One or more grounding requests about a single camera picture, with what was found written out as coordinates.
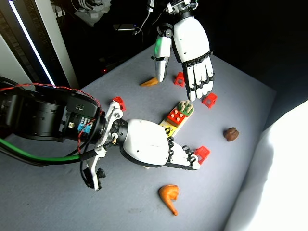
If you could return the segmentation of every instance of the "orange carrot toy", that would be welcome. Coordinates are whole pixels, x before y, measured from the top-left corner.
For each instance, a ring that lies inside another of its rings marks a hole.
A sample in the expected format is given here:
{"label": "orange carrot toy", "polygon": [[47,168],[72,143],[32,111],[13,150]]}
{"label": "orange carrot toy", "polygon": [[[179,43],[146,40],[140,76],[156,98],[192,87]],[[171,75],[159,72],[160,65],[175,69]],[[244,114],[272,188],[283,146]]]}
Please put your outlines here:
{"label": "orange carrot toy", "polygon": [[168,208],[173,212],[173,214],[176,216],[178,215],[178,211],[174,207],[171,200],[176,201],[179,196],[179,187],[178,185],[174,184],[168,184],[161,187],[158,191],[160,198],[163,200],[163,202],[168,206]]}

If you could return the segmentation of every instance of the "gray table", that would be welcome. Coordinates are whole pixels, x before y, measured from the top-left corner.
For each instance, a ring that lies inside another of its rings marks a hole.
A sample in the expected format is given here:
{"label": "gray table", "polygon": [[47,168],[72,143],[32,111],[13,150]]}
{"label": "gray table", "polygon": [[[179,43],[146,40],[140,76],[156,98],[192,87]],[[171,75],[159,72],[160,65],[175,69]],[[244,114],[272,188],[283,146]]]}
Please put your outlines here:
{"label": "gray table", "polygon": [[[180,100],[185,88],[173,85],[181,71],[172,56],[164,83],[149,88],[139,84],[153,76],[150,47],[84,88],[107,109],[111,98],[126,103],[124,119],[160,123]],[[256,143],[267,119],[275,92],[212,56],[216,73],[213,93],[217,103],[208,109],[200,100],[195,113],[176,135],[175,142],[191,148],[206,146],[211,154],[198,171],[151,168],[129,162],[118,148],[108,151],[99,166],[107,177],[103,188],[87,188],[78,164],[33,167],[0,156],[1,231],[218,231],[237,197]],[[222,132],[240,131],[226,142]],[[11,135],[7,141],[37,155],[56,156],[76,148],[76,142],[30,141]],[[177,184],[180,196],[176,217],[160,200],[157,190]]]}

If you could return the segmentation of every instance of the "white light strip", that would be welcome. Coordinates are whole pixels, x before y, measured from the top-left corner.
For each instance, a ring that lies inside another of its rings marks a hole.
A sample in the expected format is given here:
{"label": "white light strip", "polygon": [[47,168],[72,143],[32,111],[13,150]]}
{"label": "white light strip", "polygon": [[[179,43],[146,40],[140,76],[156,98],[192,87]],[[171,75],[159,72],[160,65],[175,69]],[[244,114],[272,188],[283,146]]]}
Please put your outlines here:
{"label": "white light strip", "polygon": [[53,82],[53,80],[52,80],[52,78],[51,78],[51,76],[50,76],[50,74],[49,74],[49,72],[48,72],[48,70],[47,70],[45,64],[43,63],[43,61],[42,61],[42,59],[41,59],[41,57],[40,57],[40,55],[39,55],[39,53],[38,53],[38,50],[37,50],[36,47],[34,46],[34,43],[33,43],[32,39],[31,39],[31,37],[30,37],[30,35],[29,35],[29,33],[28,33],[28,31],[27,31],[27,29],[26,29],[26,27],[25,27],[23,21],[21,20],[21,17],[19,16],[19,13],[18,13],[18,11],[17,11],[17,9],[16,9],[14,3],[13,3],[12,1],[9,0],[9,4],[10,4],[10,6],[11,6],[11,8],[12,8],[12,10],[13,10],[13,12],[14,12],[14,14],[15,14],[15,16],[16,16],[16,18],[17,18],[19,24],[20,24],[20,26],[21,26],[21,28],[23,29],[24,34],[26,35],[26,37],[27,37],[27,39],[28,39],[28,41],[29,41],[29,43],[30,43],[30,45],[31,45],[31,47],[32,47],[32,49],[33,49],[35,55],[37,56],[39,63],[40,63],[41,66],[43,67],[43,69],[44,69],[44,71],[45,71],[45,73],[46,73],[46,75],[47,75],[47,77],[48,77],[50,83],[51,83],[52,85],[54,85],[54,82]]}

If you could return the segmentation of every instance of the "red toy piece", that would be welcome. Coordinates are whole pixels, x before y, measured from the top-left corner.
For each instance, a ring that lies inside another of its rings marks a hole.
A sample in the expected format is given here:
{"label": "red toy piece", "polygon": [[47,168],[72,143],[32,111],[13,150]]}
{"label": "red toy piece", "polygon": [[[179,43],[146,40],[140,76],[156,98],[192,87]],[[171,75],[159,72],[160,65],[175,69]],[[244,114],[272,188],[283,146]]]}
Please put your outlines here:
{"label": "red toy piece", "polygon": [[202,164],[203,161],[208,157],[208,155],[210,155],[210,151],[205,148],[204,146],[198,148],[194,154],[198,157],[198,162],[199,164]]}
{"label": "red toy piece", "polygon": [[179,72],[177,78],[174,81],[175,85],[180,85],[181,87],[184,87],[185,80],[184,80],[184,74],[183,72]]}
{"label": "red toy piece", "polygon": [[217,99],[217,95],[210,93],[208,96],[205,97],[205,99],[202,101],[204,105],[206,105],[208,108],[211,108]]}
{"label": "red toy piece", "polygon": [[118,97],[115,97],[115,98],[112,99],[112,101],[118,102],[118,103],[120,104],[120,109],[121,109],[122,111],[126,111],[125,102],[124,102],[124,100],[122,100],[121,97],[119,97],[119,96],[118,96]]}
{"label": "red toy piece", "polygon": [[185,117],[186,115],[181,113],[178,109],[173,109],[167,117],[167,122],[178,127]]}

